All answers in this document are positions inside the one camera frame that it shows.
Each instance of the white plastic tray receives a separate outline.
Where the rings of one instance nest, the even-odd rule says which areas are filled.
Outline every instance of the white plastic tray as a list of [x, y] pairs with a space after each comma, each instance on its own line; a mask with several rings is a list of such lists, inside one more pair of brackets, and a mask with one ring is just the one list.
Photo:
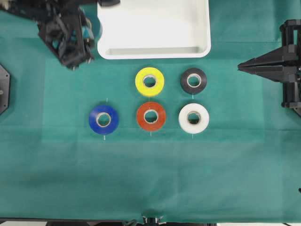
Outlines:
[[121, 0], [98, 6], [106, 59], [204, 57], [211, 49], [209, 0]]

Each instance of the green tablecloth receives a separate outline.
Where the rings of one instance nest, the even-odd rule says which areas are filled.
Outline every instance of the green tablecloth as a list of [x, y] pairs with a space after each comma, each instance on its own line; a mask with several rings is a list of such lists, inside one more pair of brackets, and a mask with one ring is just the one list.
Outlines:
[[[95, 52], [72, 72], [33, 22], [0, 12], [0, 63], [12, 75], [10, 108], [0, 116], [0, 217], [301, 221], [301, 119], [281, 108], [280, 84], [237, 71], [279, 47], [278, 27], [300, 16], [299, 0], [211, 0], [205, 58], [109, 61]], [[134, 79], [146, 66], [166, 79], [151, 100], [167, 122], [152, 136], [135, 119], [148, 99]], [[207, 73], [194, 102], [211, 117], [194, 139], [177, 120], [192, 102], [179, 82], [189, 67]], [[88, 115], [106, 98], [120, 124], [104, 141]]]

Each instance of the black mechanical part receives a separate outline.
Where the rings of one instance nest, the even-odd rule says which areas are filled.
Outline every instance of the black mechanical part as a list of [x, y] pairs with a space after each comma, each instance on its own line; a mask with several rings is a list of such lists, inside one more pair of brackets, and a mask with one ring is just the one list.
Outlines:
[[91, 23], [79, 6], [96, 2], [106, 7], [120, 0], [0, 0], [0, 10], [36, 21], [46, 46], [62, 65], [74, 70], [94, 59]]
[[0, 65], [0, 114], [9, 106], [10, 74]]
[[[189, 79], [195, 77], [198, 80], [198, 84], [195, 86], [189, 83]], [[198, 68], [190, 68], [186, 70], [181, 76], [181, 86], [186, 93], [195, 95], [202, 92], [207, 85], [206, 74]]]
[[101, 0], [98, 1], [101, 6], [114, 6], [120, 3], [120, 0]]
[[[301, 20], [287, 20], [280, 31], [282, 47], [241, 63], [238, 69], [282, 83], [281, 105], [301, 116]], [[297, 32], [296, 43], [294, 31]]]

